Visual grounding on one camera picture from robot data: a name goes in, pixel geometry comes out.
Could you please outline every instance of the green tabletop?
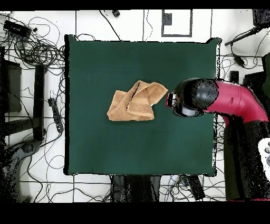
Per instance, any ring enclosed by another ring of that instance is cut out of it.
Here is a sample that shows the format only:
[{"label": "green tabletop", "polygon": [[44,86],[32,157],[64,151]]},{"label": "green tabletop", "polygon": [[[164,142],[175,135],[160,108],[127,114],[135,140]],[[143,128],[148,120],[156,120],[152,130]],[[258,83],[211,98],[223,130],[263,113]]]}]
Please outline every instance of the green tabletop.
[{"label": "green tabletop", "polygon": [[218,42],[77,41],[69,35],[68,174],[213,175],[213,114],[178,118],[165,97],[153,106],[154,120],[112,122],[106,113],[115,91],[127,92],[138,80],[173,91],[187,78],[214,78]]}]

